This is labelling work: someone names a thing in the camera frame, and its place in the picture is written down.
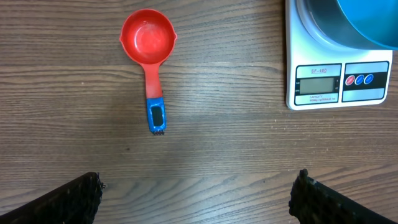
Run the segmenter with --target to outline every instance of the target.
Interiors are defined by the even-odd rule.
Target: scale platform
[[[286,0],[287,95],[292,110],[376,105],[387,96],[392,50],[358,50],[329,39],[305,0]]]

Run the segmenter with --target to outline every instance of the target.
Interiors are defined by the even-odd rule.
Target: small display screen
[[[300,94],[331,93],[334,78],[306,78],[300,80]]]

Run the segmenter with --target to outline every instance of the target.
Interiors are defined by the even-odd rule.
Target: wood grain surface
[[[146,7],[179,37],[160,69],[165,136],[119,43]],[[398,222],[398,60],[381,105],[291,111],[284,26],[283,0],[1,0],[0,214],[95,171],[95,223],[297,223],[307,168]]]

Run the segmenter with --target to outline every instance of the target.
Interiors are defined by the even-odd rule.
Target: black object
[[[395,223],[313,180],[306,169],[300,171],[290,195],[289,213],[301,224]]]
[[[92,224],[104,184],[89,172],[0,216],[1,224]]]

